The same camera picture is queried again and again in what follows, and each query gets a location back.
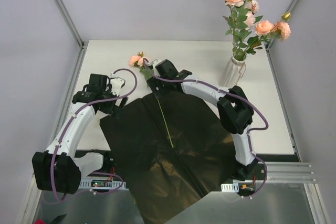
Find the black wrapping paper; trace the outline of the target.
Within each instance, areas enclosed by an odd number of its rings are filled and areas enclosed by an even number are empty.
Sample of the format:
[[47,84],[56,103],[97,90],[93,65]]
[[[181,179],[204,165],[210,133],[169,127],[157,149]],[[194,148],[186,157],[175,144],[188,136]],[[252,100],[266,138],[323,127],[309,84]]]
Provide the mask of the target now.
[[145,223],[165,223],[231,178],[231,135],[200,98],[148,94],[100,128]]

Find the pink rose bouquet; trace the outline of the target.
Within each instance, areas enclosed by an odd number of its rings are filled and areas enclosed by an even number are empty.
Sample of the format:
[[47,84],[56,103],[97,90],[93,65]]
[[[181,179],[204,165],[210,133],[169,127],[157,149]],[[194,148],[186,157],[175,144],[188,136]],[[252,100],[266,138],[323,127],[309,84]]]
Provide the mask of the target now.
[[[144,76],[145,80],[147,81],[150,78],[150,74],[145,70],[143,59],[144,59],[144,53],[142,51],[139,51],[136,55],[134,55],[134,56],[131,57],[131,59],[130,59],[130,66],[138,68],[139,71]],[[173,145],[173,142],[172,142],[172,139],[171,139],[169,128],[167,126],[167,122],[166,122],[166,119],[165,119],[164,112],[162,110],[160,101],[159,101],[159,99],[157,97],[156,97],[156,100],[157,100],[157,103],[159,105],[159,109],[161,111],[161,116],[162,116],[162,119],[163,119],[163,122],[164,122],[164,125],[165,125],[165,130],[166,130],[167,136],[168,136],[169,141],[170,141],[170,145],[173,148],[174,145]]]

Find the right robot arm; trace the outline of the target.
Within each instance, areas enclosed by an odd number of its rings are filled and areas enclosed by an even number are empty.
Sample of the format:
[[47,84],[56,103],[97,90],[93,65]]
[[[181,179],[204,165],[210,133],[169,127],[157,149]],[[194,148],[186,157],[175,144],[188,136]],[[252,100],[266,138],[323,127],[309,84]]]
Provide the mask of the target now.
[[239,86],[232,88],[209,84],[188,70],[178,71],[171,61],[143,60],[145,70],[151,75],[146,81],[152,92],[160,97],[176,91],[193,95],[217,107],[223,128],[233,137],[236,173],[248,179],[255,173],[256,158],[252,155],[247,131],[252,123],[253,108]]

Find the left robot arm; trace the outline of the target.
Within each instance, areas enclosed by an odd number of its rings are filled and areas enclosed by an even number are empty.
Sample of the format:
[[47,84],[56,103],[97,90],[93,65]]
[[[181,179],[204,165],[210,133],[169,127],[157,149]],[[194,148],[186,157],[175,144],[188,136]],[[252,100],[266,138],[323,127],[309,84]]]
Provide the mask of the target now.
[[99,176],[110,173],[111,164],[101,153],[88,152],[76,158],[78,144],[97,112],[119,115],[128,97],[120,91],[125,80],[92,73],[88,84],[72,99],[70,112],[59,133],[44,152],[36,152],[32,165],[37,188],[44,191],[74,194],[82,178],[96,172]]

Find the pale pink rose stem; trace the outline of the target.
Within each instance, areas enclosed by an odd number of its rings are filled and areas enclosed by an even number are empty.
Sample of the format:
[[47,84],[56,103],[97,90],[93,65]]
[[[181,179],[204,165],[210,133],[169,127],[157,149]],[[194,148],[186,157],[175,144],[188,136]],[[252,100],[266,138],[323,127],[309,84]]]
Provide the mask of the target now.
[[245,0],[244,6],[239,9],[236,24],[239,41],[243,42],[249,34],[253,25],[257,22],[256,14],[259,11],[259,3],[256,0]]

